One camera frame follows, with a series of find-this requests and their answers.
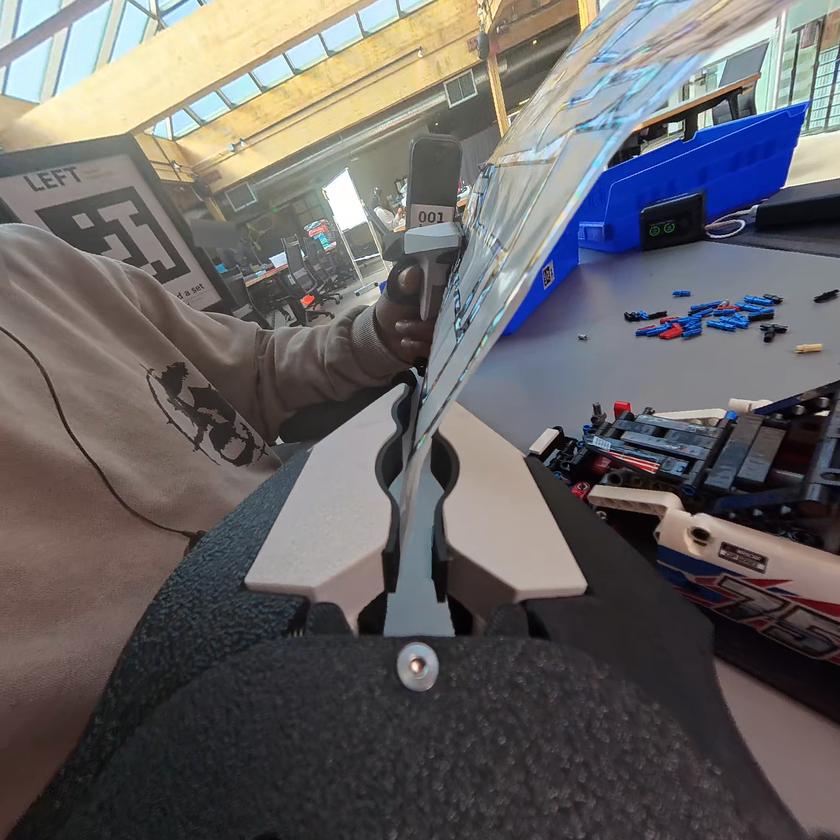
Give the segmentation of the black device green lights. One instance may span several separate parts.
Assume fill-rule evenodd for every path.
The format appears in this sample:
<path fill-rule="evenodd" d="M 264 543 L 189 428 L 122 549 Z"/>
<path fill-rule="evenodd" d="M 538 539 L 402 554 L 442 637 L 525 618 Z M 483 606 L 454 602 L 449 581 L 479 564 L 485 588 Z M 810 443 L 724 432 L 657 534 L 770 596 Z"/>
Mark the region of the black device green lights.
<path fill-rule="evenodd" d="M 643 251 L 701 241 L 706 236 L 707 196 L 704 191 L 673 196 L 644 207 L 639 214 Z"/>

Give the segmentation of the black white marker sign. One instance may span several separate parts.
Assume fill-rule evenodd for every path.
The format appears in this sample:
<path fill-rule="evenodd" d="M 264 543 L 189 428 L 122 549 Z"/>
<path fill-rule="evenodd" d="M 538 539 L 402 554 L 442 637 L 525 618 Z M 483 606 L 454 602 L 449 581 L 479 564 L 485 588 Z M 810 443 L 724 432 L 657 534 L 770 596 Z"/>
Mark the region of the black white marker sign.
<path fill-rule="evenodd" d="M 129 134 L 1 153 L 2 223 L 141 269 L 199 311 L 235 301 Z"/>

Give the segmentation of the white rolling board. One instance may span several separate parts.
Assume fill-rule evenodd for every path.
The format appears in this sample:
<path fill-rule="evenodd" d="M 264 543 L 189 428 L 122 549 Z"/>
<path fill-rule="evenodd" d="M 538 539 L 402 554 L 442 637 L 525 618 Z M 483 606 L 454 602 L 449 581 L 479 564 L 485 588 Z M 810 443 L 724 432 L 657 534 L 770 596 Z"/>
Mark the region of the white rolling board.
<path fill-rule="evenodd" d="M 357 298 L 379 291 L 385 269 L 382 238 L 377 234 L 371 214 L 361 199 L 349 168 L 344 168 L 322 188 L 341 245 L 350 262 Z"/>

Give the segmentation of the shiny sticker sheet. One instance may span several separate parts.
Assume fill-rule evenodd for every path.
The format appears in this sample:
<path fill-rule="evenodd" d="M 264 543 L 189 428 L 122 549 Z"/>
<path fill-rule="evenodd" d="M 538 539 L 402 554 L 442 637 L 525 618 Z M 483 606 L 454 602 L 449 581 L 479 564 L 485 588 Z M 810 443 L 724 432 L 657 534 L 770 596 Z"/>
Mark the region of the shiny sticker sheet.
<path fill-rule="evenodd" d="M 781 1 L 609 3 L 551 69 L 490 157 L 437 317 L 409 463 L 420 466 L 608 162 L 717 49 Z"/>

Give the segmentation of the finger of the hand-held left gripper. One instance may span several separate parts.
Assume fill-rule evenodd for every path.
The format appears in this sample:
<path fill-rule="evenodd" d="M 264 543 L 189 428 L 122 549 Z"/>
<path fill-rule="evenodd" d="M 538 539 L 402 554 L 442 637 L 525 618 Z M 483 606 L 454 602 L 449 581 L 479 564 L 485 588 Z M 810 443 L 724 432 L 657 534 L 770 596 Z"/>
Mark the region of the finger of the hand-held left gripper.
<path fill-rule="evenodd" d="M 436 319 L 442 304 L 449 275 L 459 258 L 463 229 L 457 222 L 415 227 L 404 234 L 403 247 L 423 274 L 418 289 L 421 320 Z"/>

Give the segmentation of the person's left forearm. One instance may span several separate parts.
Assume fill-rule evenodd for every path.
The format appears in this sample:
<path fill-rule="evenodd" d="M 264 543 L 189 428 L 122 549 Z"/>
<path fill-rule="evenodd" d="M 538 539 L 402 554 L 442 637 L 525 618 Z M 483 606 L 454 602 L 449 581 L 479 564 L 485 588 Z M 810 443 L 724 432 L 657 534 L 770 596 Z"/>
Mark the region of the person's left forearm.
<path fill-rule="evenodd" d="M 262 329 L 197 311 L 143 270 L 23 224 L 2 225 L 2 263 L 18 300 L 57 305 L 85 339 L 148 364 L 189 363 L 267 442 L 300 410 L 384 386 L 410 365 L 387 347 L 374 306 L 330 325 Z"/>

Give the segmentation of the blue plastic bin white label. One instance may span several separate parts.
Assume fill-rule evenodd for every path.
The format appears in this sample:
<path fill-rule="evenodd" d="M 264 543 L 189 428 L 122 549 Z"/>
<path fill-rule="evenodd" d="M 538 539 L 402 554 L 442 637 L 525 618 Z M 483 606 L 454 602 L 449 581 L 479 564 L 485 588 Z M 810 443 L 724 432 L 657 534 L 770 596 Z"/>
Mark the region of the blue plastic bin white label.
<path fill-rule="evenodd" d="M 605 170 L 572 216 L 503 335 L 512 335 L 579 262 L 579 250 L 639 250 L 639 214 L 704 191 L 707 223 L 771 197 L 784 185 L 809 101 L 699 130 L 689 141 Z"/>

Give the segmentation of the wooden top table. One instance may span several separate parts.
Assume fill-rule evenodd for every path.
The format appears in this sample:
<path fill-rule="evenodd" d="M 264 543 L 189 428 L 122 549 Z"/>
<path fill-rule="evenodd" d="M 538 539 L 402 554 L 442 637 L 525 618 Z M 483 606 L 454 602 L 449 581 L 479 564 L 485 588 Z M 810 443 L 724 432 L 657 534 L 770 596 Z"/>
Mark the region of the wooden top table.
<path fill-rule="evenodd" d="M 761 76 L 762 73 L 759 71 L 707 92 L 701 97 L 683 101 L 673 108 L 660 110 L 640 123 L 632 132 L 631 137 L 636 140 L 646 140 L 651 132 L 666 128 L 671 123 L 681 123 L 682 139 L 689 141 L 699 130 L 700 115 L 712 111 L 722 103 L 728 107 L 730 120 L 739 120 L 742 117 L 740 97 L 754 91 Z"/>

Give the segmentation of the toy brick race car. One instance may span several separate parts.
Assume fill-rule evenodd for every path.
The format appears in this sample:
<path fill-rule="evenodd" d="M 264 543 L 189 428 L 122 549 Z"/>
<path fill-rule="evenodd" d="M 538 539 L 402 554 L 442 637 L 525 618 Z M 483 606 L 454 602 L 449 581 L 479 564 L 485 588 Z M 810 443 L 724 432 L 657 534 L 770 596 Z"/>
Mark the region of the toy brick race car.
<path fill-rule="evenodd" d="M 839 383 L 728 410 L 599 403 L 536 458 L 603 518 L 655 518 L 661 574 L 689 601 L 798 655 L 839 663 Z"/>

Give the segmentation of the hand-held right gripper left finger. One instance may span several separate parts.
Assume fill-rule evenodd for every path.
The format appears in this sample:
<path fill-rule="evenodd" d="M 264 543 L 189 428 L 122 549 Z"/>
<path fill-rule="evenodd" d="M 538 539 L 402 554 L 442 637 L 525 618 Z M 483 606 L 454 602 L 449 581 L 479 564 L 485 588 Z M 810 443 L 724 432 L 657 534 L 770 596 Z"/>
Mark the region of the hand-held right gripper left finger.
<path fill-rule="evenodd" d="M 396 590 L 410 385 L 396 385 L 315 444 L 245 576 L 245 589 L 337 606 L 351 632 Z"/>

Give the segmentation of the person's left hand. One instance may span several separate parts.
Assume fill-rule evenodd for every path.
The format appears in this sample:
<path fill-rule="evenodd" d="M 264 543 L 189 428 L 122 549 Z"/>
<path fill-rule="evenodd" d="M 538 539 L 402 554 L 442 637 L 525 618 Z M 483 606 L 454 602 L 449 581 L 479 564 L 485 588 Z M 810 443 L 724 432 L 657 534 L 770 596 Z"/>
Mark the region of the person's left hand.
<path fill-rule="evenodd" d="M 437 317 L 422 318 L 414 298 L 424 285 L 422 267 L 412 264 L 399 273 L 394 270 L 385 284 L 385 292 L 374 305 L 377 332 L 384 346 L 408 366 L 429 356 Z"/>

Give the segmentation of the pile of blue brick pins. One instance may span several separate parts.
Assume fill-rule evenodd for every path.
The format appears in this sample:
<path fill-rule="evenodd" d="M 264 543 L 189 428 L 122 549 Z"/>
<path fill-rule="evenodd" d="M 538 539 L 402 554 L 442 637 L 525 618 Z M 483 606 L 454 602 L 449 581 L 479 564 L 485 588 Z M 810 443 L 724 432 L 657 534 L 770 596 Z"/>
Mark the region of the pile of blue brick pins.
<path fill-rule="evenodd" d="M 744 295 L 739 300 L 720 299 L 694 303 L 684 312 L 669 314 L 661 311 L 625 311 L 623 319 L 635 327 L 638 338 L 662 341 L 688 341 L 697 339 L 708 331 L 713 333 L 738 333 L 754 325 L 764 343 L 772 343 L 779 335 L 789 332 L 789 327 L 777 320 L 778 309 L 786 298 L 765 292 Z"/>

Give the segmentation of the black office chair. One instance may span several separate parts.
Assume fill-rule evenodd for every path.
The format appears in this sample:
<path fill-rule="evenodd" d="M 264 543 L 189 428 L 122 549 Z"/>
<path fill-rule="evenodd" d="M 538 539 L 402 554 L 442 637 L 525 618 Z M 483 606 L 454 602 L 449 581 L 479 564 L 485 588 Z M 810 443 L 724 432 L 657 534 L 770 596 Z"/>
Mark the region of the black office chair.
<path fill-rule="evenodd" d="M 304 257 L 297 237 L 283 238 L 282 243 L 287 259 L 286 278 L 283 280 L 285 299 L 294 318 L 291 325 L 309 327 L 321 316 L 334 319 L 334 313 L 324 310 L 323 306 L 330 301 L 341 303 L 342 296 L 325 287 L 320 275 Z"/>

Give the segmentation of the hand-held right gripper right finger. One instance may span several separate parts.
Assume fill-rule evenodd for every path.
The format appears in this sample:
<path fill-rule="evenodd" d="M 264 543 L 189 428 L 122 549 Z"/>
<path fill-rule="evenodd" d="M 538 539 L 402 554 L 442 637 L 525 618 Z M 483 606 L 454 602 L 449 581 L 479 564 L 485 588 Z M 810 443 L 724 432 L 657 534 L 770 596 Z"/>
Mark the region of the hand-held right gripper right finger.
<path fill-rule="evenodd" d="M 581 596 L 587 583 L 524 455 L 455 404 L 432 440 L 432 581 L 488 623 L 501 606 Z"/>

